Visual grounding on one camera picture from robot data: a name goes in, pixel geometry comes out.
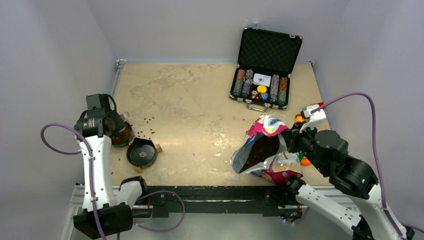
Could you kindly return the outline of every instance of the case lid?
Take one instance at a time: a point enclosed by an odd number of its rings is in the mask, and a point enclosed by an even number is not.
[[[237,62],[290,74],[302,41],[301,36],[248,27],[243,30]]]

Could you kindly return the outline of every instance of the case handle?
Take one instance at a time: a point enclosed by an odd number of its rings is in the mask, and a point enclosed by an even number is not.
[[[268,110],[268,107],[265,107],[265,109],[261,109],[261,108],[257,108],[257,107],[251,107],[250,103],[247,103],[247,109],[264,113]]]

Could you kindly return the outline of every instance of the table top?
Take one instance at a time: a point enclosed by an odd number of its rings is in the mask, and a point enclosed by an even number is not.
[[[236,174],[230,165],[246,131],[264,114],[229,99],[235,70],[235,64],[125,64],[115,96],[117,111],[131,115],[136,137],[150,138],[163,149],[141,173],[147,185],[271,185],[252,174]],[[296,64],[288,108],[265,114],[291,127],[302,108],[321,101],[312,66]],[[323,129],[330,129],[327,121]],[[140,175],[127,161],[127,148],[110,150],[113,185]],[[302,166],[302,172],[310,185],[330,185],[312,165]]]

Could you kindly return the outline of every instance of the black bowl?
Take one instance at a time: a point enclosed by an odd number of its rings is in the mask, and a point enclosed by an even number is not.
[[[126,159],[136,167],[146,168],[152,165],[157,156],[158,151],[153,142],[138,137],[134,138],[134,141],[126,150]]]

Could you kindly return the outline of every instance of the black case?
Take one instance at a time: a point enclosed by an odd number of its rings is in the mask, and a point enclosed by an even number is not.
[[[298,35],[245,27],[238,52],[237,69],[229,92],[230,99],[245,102],[249,109],[263,112],[262,109],[249,107],[249,104],[262,105],[273,109],[286,109],[289,104],[290,76],[302,42],[303,38]],[[285,105],[279,105],[277,101],[270,102],[270,97],[263,100],[251,98],[250,94],[248,97],[232,95],[239,69],[245,71],[251,69],[254,74],[267,76],[277,74],[280,78],[288,78]],[[257,85],[252,84],[250,91],[256,88]],[[270,87],[267,87],[267,93],[270,94]]]

